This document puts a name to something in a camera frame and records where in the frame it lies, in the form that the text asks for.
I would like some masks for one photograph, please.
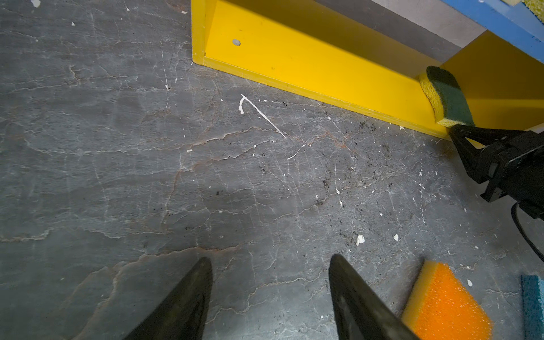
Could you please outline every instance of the yellow shelf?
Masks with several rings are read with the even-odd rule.
[[[191,11],[197,64],[447,138],[417,80],[434,59],[313,0],[192,0]]]

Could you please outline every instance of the yellow shelf panel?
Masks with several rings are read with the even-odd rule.
[[[313,0],[192,0],[191,6],[197,64],[448,138],[417,80],[438,61]],[[460,75],[464,92],[463,82],[478,78],[480,67],[462,69],[489,41],[469,46],[445,64]],[[477,126],[521,129],[544,121],[540,98],[482,98],[472,89],[467,85],[465,95]],[[518,119],[512,112],[520,107],[526,110]]]

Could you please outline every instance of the yellow sponge with green scrubber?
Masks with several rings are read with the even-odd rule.
[[[544,22],[544,0],[523,0],[523,3],[540,21]]]
[[[419,76],[419,83],[431,102],[437,124],[474,126],[465,96],[453,74],[440,67],[428,66]]]
[[[433,261],[423,264],[402,321],[421,340],[490,340],[492,335],[484,310],[447,265]]]

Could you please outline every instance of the gray floor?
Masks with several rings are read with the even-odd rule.
[[[447,263],[523,338],[520,274],[544,270],[509,198],[450,142],[193,64],[182,11],[3,2],[0,338],[121,339],[208,256],[205,339],[334,339],[334,253],[396,314]]]

